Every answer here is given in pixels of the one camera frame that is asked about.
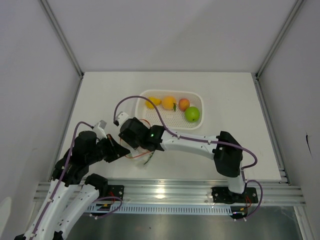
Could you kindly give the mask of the clear orange zip top bag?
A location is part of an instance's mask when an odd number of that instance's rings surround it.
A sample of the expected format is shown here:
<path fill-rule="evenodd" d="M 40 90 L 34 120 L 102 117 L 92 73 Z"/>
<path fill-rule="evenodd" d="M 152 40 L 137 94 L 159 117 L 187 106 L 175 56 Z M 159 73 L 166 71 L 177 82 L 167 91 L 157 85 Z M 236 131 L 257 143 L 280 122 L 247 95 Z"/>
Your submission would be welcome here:
<path fill-rule="evenodd" d="M 143 149 L 142 147 L 137 147 L 137 148 L 132 148 L 128 143 L 126 143 L 124 140 L 122 140 L 121 138 L 119 139 L 119 144 L 127 149 L 130 150 L 130 153 L 127 154 L 126 156 L 124 156 L 125 158 L 127 158 L 128 160 L 130 160 L 132 163 L 134 163 L 134 165 L 137 168 L 145 168 L 148 163 L 146 165 L 143 165 L 143 163 L 147 160 L 149 154 L 152 151 L 149 151 L 147 149 Z"/>

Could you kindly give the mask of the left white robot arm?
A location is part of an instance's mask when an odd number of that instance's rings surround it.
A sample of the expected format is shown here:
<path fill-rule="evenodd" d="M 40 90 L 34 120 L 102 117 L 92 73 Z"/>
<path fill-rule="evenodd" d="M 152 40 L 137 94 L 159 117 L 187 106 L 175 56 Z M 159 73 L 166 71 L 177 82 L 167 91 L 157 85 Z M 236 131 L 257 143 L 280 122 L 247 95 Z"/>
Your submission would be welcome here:
<path fill-rule="evenodd" d="M 64 240 L 86 209 L 95 201 L 121 202 L 108 180 L 96 173 L 88 175 L 90 165 L 114 162 L 130 151 L 110 134 L 98 138 L 94 131 L 72 137 L 70 148 L 54 168 L 48 193 L 29 229 L 17 240 Z"/>

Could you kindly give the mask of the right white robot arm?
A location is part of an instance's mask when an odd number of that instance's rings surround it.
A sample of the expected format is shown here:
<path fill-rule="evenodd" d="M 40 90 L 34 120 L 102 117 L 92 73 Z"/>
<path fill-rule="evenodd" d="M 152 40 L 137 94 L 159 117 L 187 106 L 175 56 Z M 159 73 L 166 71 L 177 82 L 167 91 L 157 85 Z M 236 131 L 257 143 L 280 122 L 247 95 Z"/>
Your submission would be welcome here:
<path fill-rule="evenodd" d="M 180 151 L 213 160 L 217 172 L 227 177 L 229 198 L 239 202 L 246 197 L 241 171 L 243 148 L 230 133 L 221 131 L 218 136 L 182 135 L 162 125 L 147 127 L 135 117 L 119 125 L 119 137 L 133 149 Z"/>

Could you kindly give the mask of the green leafy vegetable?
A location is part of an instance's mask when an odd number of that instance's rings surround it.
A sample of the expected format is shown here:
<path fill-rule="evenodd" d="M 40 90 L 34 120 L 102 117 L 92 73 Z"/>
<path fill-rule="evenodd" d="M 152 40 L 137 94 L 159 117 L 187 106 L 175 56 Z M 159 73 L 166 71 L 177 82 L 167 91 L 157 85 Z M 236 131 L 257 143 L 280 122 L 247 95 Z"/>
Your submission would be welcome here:
<path fill-rule="evenodd" d="M 147 158 L 146 161 L 143 163 L 144 166 L 149 163 L 149 161 L 150 161 L 151 158 L 153 157 L 154 153 L 155 153 L 155 151 L 152 151 L 152 152 L 148 155 L 148 158 Z"/>

